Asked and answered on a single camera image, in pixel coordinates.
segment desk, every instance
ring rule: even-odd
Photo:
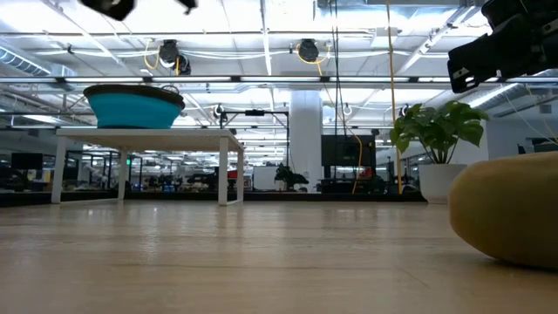
[[[237,188],[236,201],[228,202],[227,200],[228,152],[238,153],[238,177],[242,179],[244,173],[244,147],[229,130],[63,128],[57,131],[57,136],[58,147],[51,194],[51,202],[54,204],[60,203],[68,139],[115,148],[120,151],[119,200],[124,200],[126,190],[128,152],[145,150],[219,152],[219,205],[232,205],[242,202],[244,199],[244,189]]]

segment tan cushion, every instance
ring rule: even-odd
[[[510,263],[558,269],[558,153],[468,167],[449,194],[453,230]]]

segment fluorescent light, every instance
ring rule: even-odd
[[[331,78],[332,81],[337,81],[337,78]],[[394,82],[408,82],[409,78],[393,78]],[[390,77],[339,77],[339,82],[371,82],[371,83],[389,83]]]
[[[0,83],[56,83],[55,78],[0,78]]]
[[[96,126],[61,126],[61,128],[70,128],[70,129],[93,129],[97,128]]]
[[[486,103],[488,100],[500,95],[501,93],[506,92],[506,91],[516,87],[517,85],[519,85],[519,84],[510,84],[510,85],[507,85],[505,87],[499,88],[499,89],[497,89],[493,92],[490,92],[490,93],[488,93],[488,94],[486,94],[486,95],[484,95],[480,98],[477,98],[477,99],[469,102],[469,106],[471,106],[471,108],[478,107],[478,106]]]
[[[229,82],[230,77],[170,77],[170,78],[153,78],[155,83],[174,83],[174,82]]]
[[[241,82],[319,82],[319,77],[241,77]]]
[[[143,78],[66,78],[68,83],[141,83]]]
[[[555,83],[556,78],[552,77],[519,77],[506,80],[507,83]]]
[[[323,126],[324,129],[335,129],[335,126]],[[337,126],[337,129],[343,130],[343,125]],[[378,130],[391,130],[393,126],[358,126],[359,129],[378,129]]]
[[[450,78],[418,78],[420,83],[449,83]]]
[[[27,114],[27,115],[24,115],[24,118],[34,119],[35,121],[40,121],[40,122],[44,122],[44,123],[52,123],[52,124],[57,124],[57,123],[62,122],[59,119],[52,118],[50,116],[42,116],[42,115],[38,115],[38,114]]]
[[[56,127],[54,127],[54,126],[11,126],[11,128],[16,128],[16,129],[51,129],[51,130],[54,130]]]

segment ceiling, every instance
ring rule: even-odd
[[[0,46],[14,47],[40,65],[65,65],[79,77],[172,76],[174,74],[162,66],[150,69],[144,60],[147,54],[147,63],[155,64],[153,54],[157,53],[157,46],[163,39],[179,41],[194,76],[316,76],[317,66],[303,63],[296,54],[301,39],[312,38],[316,40],[320,58],[325,58],[320,64],[323,75],[335,75],[335,59],[328,53],[334,24],[339,31],[340,75],[390,75],[387,12],[384,5],[369,5],[365,0],[338,0],[337,19],[330,17],[327,7],[320,8],[323,0],[202,0],[199,8],[189,15],[185,15],[182,5],[174,0],[138,0],[135,10],[123,22],[101,16],[76,0],[58,1],[62,14],[52,8],[54,2],[45,1],[0,0]],[[418,0],[412,5],[404,0],[391,3],[393,68],[397,76],[447,77],[447,52],[491,31],[479,8],[460,8],[459,0]],[[453,27],[445,27],[449,22]],[[27,74],[0,63],[0,75]],[[294,88],[291,85],[219,83],[176,86],[187,104],[183,115],[188,118],[180,118],[177,123],[181,125],[209,125],[217,104],[233,110],[287,111]],[[47,85],[10,85],[9,92],[4,89],[4,96],[21,92],[34,100],[40,99],[41,104],[48,103],[38,106],[31,102],[33,106],[27,108],[37,113],[68,110],[68,104],[74,103],[71,112],[90,112],[80,93],[84,86],[75,87],[68,92]],[[389,126],[392,123],[389,85],[342,87],[344,102],[352,109],[347,119],[349,125]],[[309,88],[319,89],[324,104],[334,106],[323,86]],[[398,87],[395,104],[396,107],[414,103],[439,106],[449,99],[465,96],[449,91],[448,83]],[[6,102],[0,101],[0,108],[9,111]],[[507,109],[494,108],[490,113]],[[26,118],[17,121],[35,125],[41,122]],[[65,121],[76,125],[96,123],[91,115],[65,118]],[[271,116],[242,117],[231,126],[234,124],[277,126],[277,129],[257,133],[239,130],[239,137],[285,137],[284,130]],[[370,130],[357,132],[369,133]]]

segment yellow cable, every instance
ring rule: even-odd
[[[385,7],[387,10],[387,35],[390,42],[390,77],[391,77],[391,116],[393,117],[393,124],[395,124],[395,70],[393,69],[393,42],[391,41],[391,14],[390,14],[390,0],[385,0]],[[399,150],[396,148],[396,160],[398,163],[398,191],[401,194],[401,156]]]
[[[529,95],[531,95],[531,97],[533,97],[533,93],[531,92],[531,89],[529,88],[529,86],[527,86],[527,84],[525,84],[525,88],[527,89],[527,91],[529,92]],[[542,119],[542,123],[544,123],[544,126],[547,128],[547,130],[550,132],[550,134],[552,135],[552,137],[555,139],[556,143],[558,143],[558,137],[556,136],[556,134],[552,131],[552,128],[550,128],[550,126],[547,123],[547,120],[544,118],[543,115],[541,115],[541,119]]]
[[[296,51],[298,51],[298,48],[299,48],[299,47],[300,47],[300,44],[298,44],[298,45],[296,46]],[[327,53],[327,55],[326,55],[325,57],[323,57],[321,60],[319,60],[319,61],[316,60],[316,61],[314,61],[314,62],[309,62],[309,61],[304,60],[298,53],[297,53],[296,55],[298,56],[298,58],[299,58],[301,61],[303,61],[303,62],[304,62],[305,64],[307,64],[307,65],[320,65],[323,61],[325,61],[325,59],[328,58],[328,56],[330,55],[330,50],[331,50],[331,47],[328,46],[328,53]],[[321,69],[319,66],[318,66],[318,71],[320,72],[320,76],[322,76],[322,69]]]
[[[146,66],[148,68],[150,68],[151,70],[155,70],[157,68],[157,66],[159,66],[159,51],[160,51],[160,45],[157,48],[157,61],[155,61],[155,66],[150,65],[149,62],[147,62],[147,51],[149,50],[149,44],[152,42],[151,39],[147,40],[147,44],[146,44],[146,54],[143,56],[143,62],[146,64]]]

